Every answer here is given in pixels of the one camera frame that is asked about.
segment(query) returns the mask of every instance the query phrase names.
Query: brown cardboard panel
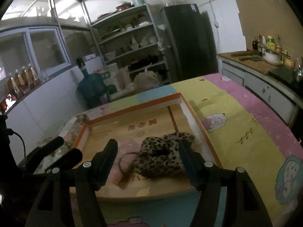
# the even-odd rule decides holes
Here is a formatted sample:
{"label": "brown cardboard panel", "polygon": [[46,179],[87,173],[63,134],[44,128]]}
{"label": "brown cardboard panel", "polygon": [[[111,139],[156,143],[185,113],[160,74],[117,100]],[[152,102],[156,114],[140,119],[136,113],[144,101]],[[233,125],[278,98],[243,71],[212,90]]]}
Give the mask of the brown cardboard panel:
{"label": "brown cardboard panel", "polygon": [[303,55],[303,27],[285,0],[236,0],[239,19],[246,38],[246,47],[252,49],[253,37],[261,33],[281,37],[283,49],[291,59]]}

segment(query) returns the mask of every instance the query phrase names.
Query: leopard print eye mask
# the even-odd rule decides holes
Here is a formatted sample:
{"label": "leopard print eye mask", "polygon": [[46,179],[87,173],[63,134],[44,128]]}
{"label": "leopard print eye mask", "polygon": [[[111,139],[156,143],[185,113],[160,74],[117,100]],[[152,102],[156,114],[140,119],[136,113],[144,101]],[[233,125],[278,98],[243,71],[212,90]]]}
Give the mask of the leopard print eye mask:
{"label": "leopard print eye mask", "polygon": [[179,155],[179,141],[183,139],[190,144],[195,141],[194,135],[186,132],[145,138],[134,163],[134,171],[146,178],[176,176],[185,173]]}

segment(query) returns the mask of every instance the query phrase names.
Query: cartoon sheep print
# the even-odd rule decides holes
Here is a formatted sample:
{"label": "cartoon sheep print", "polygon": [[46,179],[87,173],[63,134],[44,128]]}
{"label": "cartoon sheep print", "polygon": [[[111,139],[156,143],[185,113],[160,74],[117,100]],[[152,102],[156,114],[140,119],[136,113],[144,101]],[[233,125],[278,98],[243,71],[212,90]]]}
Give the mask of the cartoon sheep print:
{"label": "cartoon sheep print", "polygon": [[217,129],[220,129],[226,124],[225,114],[212,114],[208,115],[205,120],[202,121],[202,124],[208,132],[213,132]]}
{"label": "cartoon sheep print", "polygon": [[281,205],[296,201],[302,185],[303,166],[301,161],[295,156],[287,158],[278,173],[275,186],[276,199]]}

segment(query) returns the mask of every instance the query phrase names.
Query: blue tablecloth section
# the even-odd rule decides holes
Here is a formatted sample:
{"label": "blue tablecloth section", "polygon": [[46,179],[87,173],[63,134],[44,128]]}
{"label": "blue tablecloth section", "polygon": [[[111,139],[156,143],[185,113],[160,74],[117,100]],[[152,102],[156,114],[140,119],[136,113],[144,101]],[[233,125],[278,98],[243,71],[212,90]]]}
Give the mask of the blue tablecloth section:
{"label": "blue tablecloth section", "polygon": [[151,89],[143,93],[137,94],[136,97],[139,103],[148,102],[164,96],[169,96],[177,93],[171,85],[165,85],[156,89]]}

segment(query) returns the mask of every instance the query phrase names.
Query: cartoon character print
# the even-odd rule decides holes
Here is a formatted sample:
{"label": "cartoon character print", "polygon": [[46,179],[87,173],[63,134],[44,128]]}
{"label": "cartoon character print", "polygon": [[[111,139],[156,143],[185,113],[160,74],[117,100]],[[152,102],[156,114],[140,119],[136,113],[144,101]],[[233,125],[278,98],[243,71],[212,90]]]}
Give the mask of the cartoon character print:
{"label": "cartoon character print", "polygon": [[276,180],[276,199],[281,205],[297,200],[303,185],[303,166],[301,161],[292,156],[287,158],[280,168]]}
{"label": "cartoon character print", "polygon": [[208,132],[213,132],[217,129],[220,129],[226,124],[225,114],[212,114],[208,115],[205,120],[202,121],[202,124]]}
{"label": "cartoon character print", "polygon": [[231,79],[228,78],[228,77],[226,77],[226,76],[223,76],[221,79],[222,79],[223,81],[231,81]]}
{"label": "cartoon character print", "polygon": [[131,217],[127,221],[122,221],[116,224],[108,224],[108,227],[149,227],[143,222],[142,217]]}

